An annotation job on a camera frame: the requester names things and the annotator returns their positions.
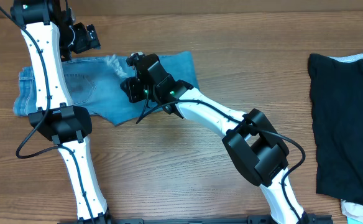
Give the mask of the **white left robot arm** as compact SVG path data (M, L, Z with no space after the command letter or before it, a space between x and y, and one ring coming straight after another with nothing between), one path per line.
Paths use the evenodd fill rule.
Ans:
M95 28L76 23L72 10L62 10L59 1L14 1L8 16L21 28L32 62L36 111L28 119L63 157L76 198L76 222L111 223L90 153L90 114L74 104L62 67L72 53L100 47Z

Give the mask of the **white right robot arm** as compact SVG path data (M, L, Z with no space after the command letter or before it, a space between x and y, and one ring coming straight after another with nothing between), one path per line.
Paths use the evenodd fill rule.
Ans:
M131 103L153 101L157 109L195 121L222 140L234 167L248 182L261 188L276 223L306 223L288 175L287 138L276 132L259 110L232 110L210 100L192 84L166 78L159 83L136 77L121 83Z

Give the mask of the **light blue denim jeans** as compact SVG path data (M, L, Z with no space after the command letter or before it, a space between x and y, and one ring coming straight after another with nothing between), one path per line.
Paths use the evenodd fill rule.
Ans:
M199 88L191 52L159 55L160 63L175 80L184 80ZM98 115L115 126L140 116L144 102L130 103L121 90L121 83L135 76L126 57L73 58L62 63L65 83L77 106L85 107L90 115ZM37 111L36 85L32 67L19 72L19 96L13 106L17 116L27 116Z

